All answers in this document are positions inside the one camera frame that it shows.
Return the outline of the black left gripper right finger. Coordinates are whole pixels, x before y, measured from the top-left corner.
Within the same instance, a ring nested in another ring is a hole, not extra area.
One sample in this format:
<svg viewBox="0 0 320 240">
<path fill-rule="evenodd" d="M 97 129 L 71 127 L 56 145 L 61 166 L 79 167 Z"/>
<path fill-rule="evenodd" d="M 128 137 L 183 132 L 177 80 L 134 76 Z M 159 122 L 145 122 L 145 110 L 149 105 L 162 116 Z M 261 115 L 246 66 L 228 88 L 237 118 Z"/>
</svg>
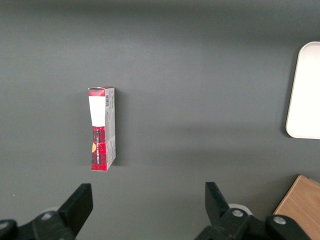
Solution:
<svg viewBox="0 0 320 240">
<path fill-rule="evenodd" d="M 292 218 L 269 215 L 265 221 L 238 207 L 229 207 L 215 182 L 205 183 L 205 210 L 210 225 L 197 240 L 307 240 L 307 233 Z"/>
</svg>

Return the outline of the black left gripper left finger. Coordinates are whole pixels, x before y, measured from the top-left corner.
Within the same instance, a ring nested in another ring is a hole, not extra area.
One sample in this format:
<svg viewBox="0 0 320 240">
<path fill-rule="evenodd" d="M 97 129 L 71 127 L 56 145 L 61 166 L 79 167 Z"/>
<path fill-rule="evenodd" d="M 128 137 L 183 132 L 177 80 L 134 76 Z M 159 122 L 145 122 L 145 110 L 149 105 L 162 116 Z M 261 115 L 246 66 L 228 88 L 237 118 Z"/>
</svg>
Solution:
<svg viewBox="0 0 320 240">
<path fill-rule="evenodd" d="M 58 210 L 41 213 L 20 226 L 13 219 L 2 219 L 0 238 L 2 240 L 75 240 L 92 210 L 92 185 L 82 183 Z"/>
</svg>

